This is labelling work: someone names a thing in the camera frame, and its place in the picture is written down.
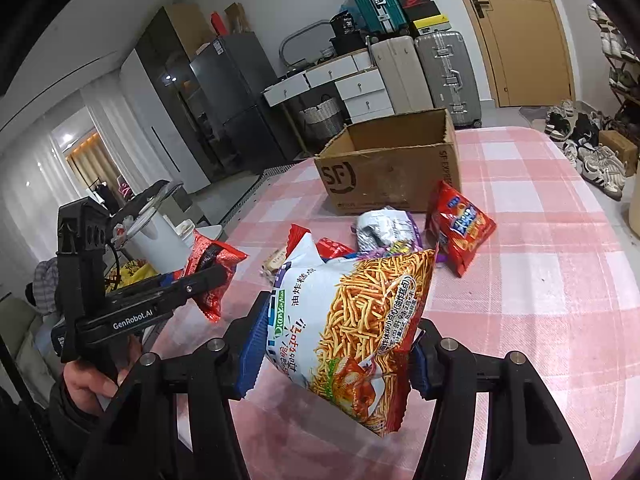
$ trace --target sf logo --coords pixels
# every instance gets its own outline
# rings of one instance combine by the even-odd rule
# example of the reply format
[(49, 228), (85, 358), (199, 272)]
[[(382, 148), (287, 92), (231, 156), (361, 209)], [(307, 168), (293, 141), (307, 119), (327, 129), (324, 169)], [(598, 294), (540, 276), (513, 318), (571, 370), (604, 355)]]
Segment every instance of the sf logo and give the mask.
[(348, 193), (356, 187), (356, 174), (348, 162), (335, 164), (334, 166), (323, 166), (322, 176), (327, 183), (329, 191), (332, 193)]

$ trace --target door frame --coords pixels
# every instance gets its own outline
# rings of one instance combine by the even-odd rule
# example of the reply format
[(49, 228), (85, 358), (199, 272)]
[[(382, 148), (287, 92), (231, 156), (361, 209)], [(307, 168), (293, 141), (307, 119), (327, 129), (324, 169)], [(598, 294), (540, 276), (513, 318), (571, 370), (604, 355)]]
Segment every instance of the door frame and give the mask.
[[(572, 101), (575, 101), (575, 79), (574, 79), (574, 67), (571, 63), (571, 56), (569, 54), (569, 45), (566, 40), (566, 34), (564, 33), (564, 24), (562, 23), (562, 19), (560, 18), (560, 13), (558, 11), (558, 6), (556, 6), (556, 0), (549, 0), (551, 2), (551, 7), (554, 10), (554, 14), (556, 15), (556, 22), (558, 22), (560, 29), (560, 36), (562, 38), (562, 49), (564, 50), (564, 58), (566, 59), (566, 66), (568, 70), (569, 76), (569, 93)], [(471, 0), (462, 0), (465, 4), (466, 13), (469, 15), (469, 19), (471, 20), (471, 25), (474, 28), (476, 33), (476, 38), (478, 39), (478, 45), (480, 46), (480, 53), (482, 55), (482, 62), (484, 62), (484, 70), (486, 72), (486, 77), (489, 80), (489, 91), (491, 92), (491, 99), (494, 100), (495, 106), (500, 107), (500, 101), (498, 99), (498, 91), (495, 84), (495, 76), (494, 69), (491, 65), (491, 57), (489, 56), (489, 50), (486, 47), (486, 42), (484, 40), (484, 34), (482, 33), (482, 27), (480, 26), (480, 20), (478, 19), (478, 15), (476, 14), (476, 10), (471, 3)]]

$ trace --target gray refrigerator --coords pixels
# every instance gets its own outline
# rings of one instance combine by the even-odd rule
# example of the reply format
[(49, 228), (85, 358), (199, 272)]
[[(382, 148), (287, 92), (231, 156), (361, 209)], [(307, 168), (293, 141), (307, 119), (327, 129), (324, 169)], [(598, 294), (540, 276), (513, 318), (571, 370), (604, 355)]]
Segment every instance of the gray refrigerator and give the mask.
[(191, 61), (191, 69), (218, 127), (241, 154), (243, 169), (287, 164), (300, 152), (282, 111), (262, 96), (278, 78), (253, 32), (216, 38)]

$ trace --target door lock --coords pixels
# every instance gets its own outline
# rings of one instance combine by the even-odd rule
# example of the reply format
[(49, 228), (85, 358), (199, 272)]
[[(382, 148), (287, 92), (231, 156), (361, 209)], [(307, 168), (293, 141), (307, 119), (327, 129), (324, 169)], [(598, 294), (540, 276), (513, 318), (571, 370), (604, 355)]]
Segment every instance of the door lock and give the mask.
[(481, 2), (480, 0), (471, 0), (476, 8), (476, 13), (478, 14), (478, 18), (484, 18), (484, 12), (482, 12), (482, 6), (489, 6), (491, 2)]

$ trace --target beige curtain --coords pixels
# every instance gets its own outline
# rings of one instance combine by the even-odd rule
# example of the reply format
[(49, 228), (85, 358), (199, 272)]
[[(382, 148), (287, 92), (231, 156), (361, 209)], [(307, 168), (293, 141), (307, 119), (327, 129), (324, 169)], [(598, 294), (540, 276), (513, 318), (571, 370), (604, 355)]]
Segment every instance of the beige curtain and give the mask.
[(118, 203), (121, 206), (124, 205), (122, 195), (118, 192), (120, 172), (111, 160), (98, 132), (91, 134), (80, 146), (67, 155), (66, 161), (82, 184), (89, 187), (96, 180), (106, 182)]

